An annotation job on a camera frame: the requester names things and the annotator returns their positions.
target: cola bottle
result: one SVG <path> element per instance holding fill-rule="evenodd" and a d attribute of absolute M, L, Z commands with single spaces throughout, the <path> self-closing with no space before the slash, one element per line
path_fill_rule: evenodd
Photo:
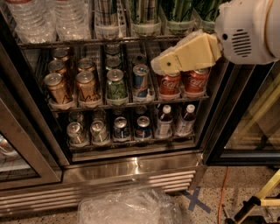
<path fill-rule="evenodd" d="M 172 107 L 164 105 L 163 110 L 157 114 L 157 134 L 161 137 L 167 136 L 172 126 Z"/>
<path fill-rule="evenodd" d="M 195 107 L 192 104 L 189 104 L 182 109 L 179 118 L 175 124 L 175 135 L 176 136 L 187 136 L 192 133 L 193 124 L 196 119 L 194 113 Z"/>

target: ventilation grille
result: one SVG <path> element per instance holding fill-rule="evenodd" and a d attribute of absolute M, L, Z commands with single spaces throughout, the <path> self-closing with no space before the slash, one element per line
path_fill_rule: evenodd
<path fill-rule="evenodd" d="M 232 37 L 232 44 L 236 55 L 246 58 L 252 53 L 250 36 L 243 29 L 239 29 Z"/>

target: floor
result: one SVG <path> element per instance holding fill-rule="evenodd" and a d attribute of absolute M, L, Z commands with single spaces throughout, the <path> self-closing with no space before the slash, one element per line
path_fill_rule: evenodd
<path fill-rule="evenodd" d="M 217 213 L 221 199 L 221 187 L 227 167 L 208 167 L 204 178 L 194 191 L 178 192 L 174 198 L 178 202 L 184 223 L 218 223 Z M 242 207 L 242 202 L 258 193 L 276 171 L 268 167 L 229 167 L 223 204 L 231 218 Z M 280 187 L 272 195 L 279 193 Z M 276 221 L 280 216 L 280 207 L 269 207 L 270 215 L 264 208 L 257 208 L 253 214 L 262 215 L 266 221 Z M 220 223 L 224 223 L 225 214 L 221 213 Z M 77 207 L 2 218 L 3 224 L 73 224 L 77 222 Z"/>

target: orange cable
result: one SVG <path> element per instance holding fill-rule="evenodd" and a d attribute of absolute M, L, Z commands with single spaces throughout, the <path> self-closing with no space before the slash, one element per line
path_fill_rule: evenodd
<path fill-rule="evenodd" d="M 226 182 L 227 182 L 227 178 L 228 178 L 228 172 L 229 172 L 229 168 L 227 166 L 226 175 L 225 175 L 224 182 L 223 182 L 222 188 L 221 188 L 220 204 L 219 204 L 218 217 L 217 217 L 218 224 L 221 224 L 221 208 L 222 208 L 222 201 L 224 199 L 224 193 L 225 193 Z"/>

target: clear plastic wrap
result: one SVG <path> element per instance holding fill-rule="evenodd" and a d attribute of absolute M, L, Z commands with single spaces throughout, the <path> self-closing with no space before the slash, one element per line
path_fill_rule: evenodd
<path fill-rule="evenodd" d="M 84 199 L 79 224 L 181 224 L 179 205 L 164 192 L 132 188 L 103 197 Z"/>

